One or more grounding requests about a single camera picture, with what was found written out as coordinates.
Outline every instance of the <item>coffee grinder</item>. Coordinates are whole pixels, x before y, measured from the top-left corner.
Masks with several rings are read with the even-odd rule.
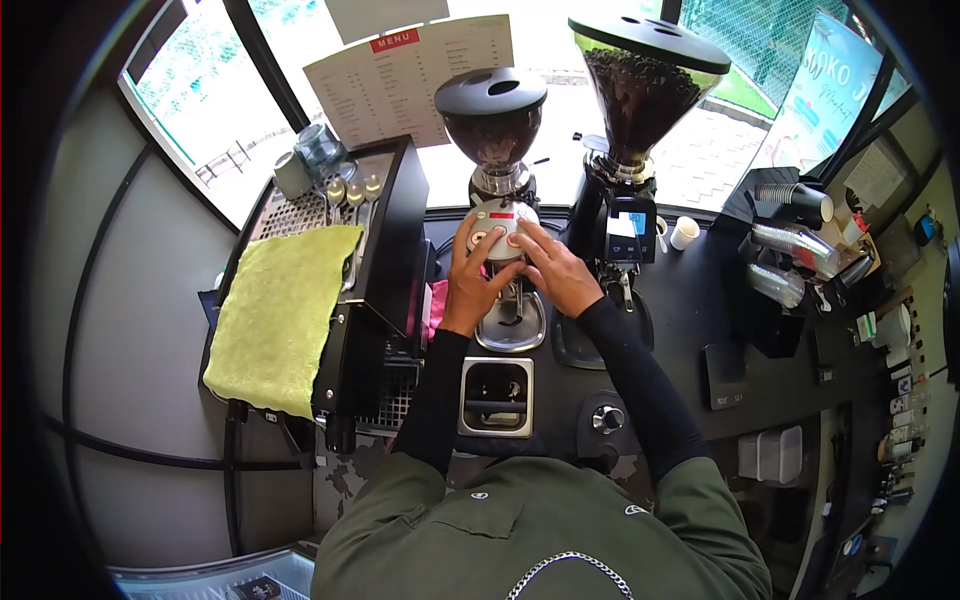
[[[594,12],[567,20],[587,63],[606,137],[583,138],[584,178],[565,242],[653,345],[653,324],[633,290],[640,265],[654,262],[657,182],[650,150],[730,71],[710,42],[666,21]],[[567,365],[604,369],[576,323],[555,311],[554,353]]]
[[[477,164],[467,190],[469,214],[477,215],[468,249],[472,251],[497,226],[507,230],[488,254],[485,268],[490,277],[525,259],[523,250],[507,239],[522,230],[516,220],[539,222],[537,181],[520,160],[540,129],[544,100],[543,80],[511,67],[470,71],[446,82],[434,95],[434,107],[450,139]],[[525,276],[503,289],[476,329],[480,346],[498,352],[536,348],[545,336],[543,304]]]

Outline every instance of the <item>black arm sleeve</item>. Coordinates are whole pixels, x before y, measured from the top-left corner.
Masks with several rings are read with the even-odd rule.
[[[707,444],[666,373],[650,350],[628,335],[624,315],[609,298],[577,318],[607,365],[623,398],[654,486],[670,469],[695,456],[708,456]]]
[[[470,338],[437,329],[424,359],[420,383],[391,452],[424,461],[446,477],[457,435],[460,378]]]

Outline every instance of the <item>man's right hand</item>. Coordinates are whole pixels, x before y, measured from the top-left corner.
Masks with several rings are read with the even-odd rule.
[[[576,319],[594,302],[603,298],[600,285],[583,260],[571,252],[540,225],[520,219],[524,233],[514,233],[511,241],[519,244],[536,267],[523,273],[546,295],[560,312]]]

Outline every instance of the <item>gray wall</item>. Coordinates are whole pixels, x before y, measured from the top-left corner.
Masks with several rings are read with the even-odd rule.
[[[923,107],[917,105],[912,108],[891,128],[891,131],[922,173],[930,164],[939,144]],[[916,223],[924,215],[928,204],[934,208],[937,218],[943,222],[947,240],[953,240],[960,234],[953,186],[946,162],[941,163],[923,194],[907,210],[908,222]],[[910,308],[917,311],[914,323],[920,326],[919,339],[924,341],[922,351],[916,354],[918,356],[922,354],[925,357],[924,370],[933,372],[947,363],[943,338],[943,289],[947,259],[933,243],[922,249],[922,255],[921,262],[906,274],[899,282],[898,288],[906,285],[913,288],[914,303]],[[919,366],[920,363],[915,360],[914,376]],[[900,560],[913,540],[940,483],[953,434],[957,392],[953,386],[947,384],[947,374],[942,372],[932,377],[927,383],[927,388],[930,390],[930,400],[926,415],[926,423],[929,425],[925,435],[926,446],[915,455],[914,463],[908,469],[916,472],[916,476],[912,481],[907,480],[909,483],[904,483],[913,487],[915,495],[907,506],[889,508],[883,514],[876,529],[879,535],[892,536],[899,540],[894,554],[894,564]],[[858,593],[865,593],[878,587],[885,577],[885,569],[878,569],[874,575],[864,578],[857,590]]]
[[[60,144],[31,289],[40,405],[58,420],[80,273],[107,205],[144,145],[107,90],[89,95]],[[79,430],[153,452],[222,458],[226,406],[198,389],[207,323],[197,292],[212,287],[234,242],[162,160],[147,158],[113,219],[84,297],[72,387]],[[260,417],[251,415],[243,437],[246,460],[291,459],[279,430]],[[62,465],[62,441],[48,439]],[[90,521],[111,564],[168,566],[230,556],[222,473],[77,451]],[[248,551],[312,533],[309,472],[243,473],[241,488]]]

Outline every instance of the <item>green towel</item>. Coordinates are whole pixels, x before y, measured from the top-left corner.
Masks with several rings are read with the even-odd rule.
[[[247,246],[210,346],[210,390],[313,419],[313,380],[361,230],[315,228]]]

